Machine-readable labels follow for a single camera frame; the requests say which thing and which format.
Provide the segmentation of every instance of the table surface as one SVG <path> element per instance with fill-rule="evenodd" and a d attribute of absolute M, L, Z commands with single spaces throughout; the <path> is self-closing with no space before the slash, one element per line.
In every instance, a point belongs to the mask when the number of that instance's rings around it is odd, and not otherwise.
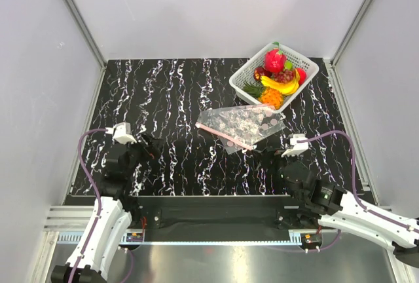
<path fill-rule="evenodd" d="M 329 130 L 343 130 L 331 82 L 321 58 L 313 81 L 287 107 L 286 128 L 260 141 L 257 149 L 283 147 L 291 133 L 308 138 Z M 281 195 L 280 180 L 270 171 L 272 159 L 254 151 L 228 155 L 220 140 L 195 127 L 201 111 L 245 105 L 228 84 L 247 58 L 110 60 L 101 85 L 90 128 L 122 121 L 132 134 L 147 132 L 164 141 L 162 156 L 135 172 L 132 195 Z M 97 133 L 85 144 L 83 156 L 98 181 L 110 136 Z M 300 161 L 317 177 L 351 189 L 350 150 L 341 136 L 313 143 Z M 357 190 L 361 184 L 357 177 Z M 93 195 L 79 168 L 71 195 Z M 363 195 L 372 200 L 371 193 Z"/>

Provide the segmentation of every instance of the fruit basket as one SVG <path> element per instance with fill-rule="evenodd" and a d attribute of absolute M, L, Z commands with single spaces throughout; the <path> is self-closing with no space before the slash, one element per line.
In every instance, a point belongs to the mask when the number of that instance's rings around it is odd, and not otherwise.
<path fill-rule="evenodd" d="M 253 85 L 256 83 L 253 77 L 256 68 L 264 65 L 264 57 L 266 53 L 270 52 L 274 48 L 278 48 L 278 45 L 275 45 L 274 43 L 267 44 L 267 46 L 254 55 L 254 57 L 252 57 L 238 71 L 236 71 L 229 80 L 230 85 L 236 90 L 237 96 L 249 104 L 261 104 L 261 102 L 243 91 L 243 87 L 246 83 Z M 295 93 L 290 96 L 283 97 L 283 103 L 279 109 L 275 110 L 276 113 L 281 113 L 319 72 L 319 66 L 302 54 L 299 54 L 291 48 L 281 44 L 279 44 L 279 50 L 286 55 L 287 60 L 290 61 L 295 68 L 302 68 L 305 70 L 307 78 L 303 84 L 298 87 Z"/>

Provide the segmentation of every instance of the metal floor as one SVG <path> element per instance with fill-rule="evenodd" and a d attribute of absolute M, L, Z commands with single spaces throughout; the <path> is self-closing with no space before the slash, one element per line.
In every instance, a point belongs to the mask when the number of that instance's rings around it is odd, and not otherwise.
<path fill-rule="evenodd" d="M 327 244 L 335 234 L 327 233 L 324 237 Z M 51 268 L 64 265 L 74 249 L 75 245 L 58 244 Z M 108 283 L 121 282 L 129 268 L 129 256 L 118 251 Z M 134 271 L 125 282 L 395 283 L 395 278 L 384 249 L 354 235 L 342 234 L 335 246 L 318 254 L 289 254 L 273 247 L 144 245 L 134 251 Z"/>

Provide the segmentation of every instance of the plastic bag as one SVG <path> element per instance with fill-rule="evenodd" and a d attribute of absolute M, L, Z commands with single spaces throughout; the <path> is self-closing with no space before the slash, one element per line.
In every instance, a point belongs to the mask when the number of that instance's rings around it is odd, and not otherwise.
<path fill-rule="evenodd" d="M 201 112 L 196 126 L 220 137 L 228 154 L 253 145 L 285 128 L 271 105 L 247 105 Z"/>

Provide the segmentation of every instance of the gray wall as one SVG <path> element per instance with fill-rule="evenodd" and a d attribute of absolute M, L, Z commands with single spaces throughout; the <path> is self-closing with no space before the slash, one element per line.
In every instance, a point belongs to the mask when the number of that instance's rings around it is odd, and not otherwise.
<path fill-rule="evenodd" d="M 75 0 L 110 59 L 253 56 L 279 41 L 331 57 L 362 0 Z"/>
<path fill-rule="evenodd" d="M 0 0 L 2 282 L 29 282 L 99 74 L 62 0 Z"/>
<path fill-rule="evenodd" d="M 338 64 L 380 201 L 419 216 L 418 0 L 375 0 Z"/>

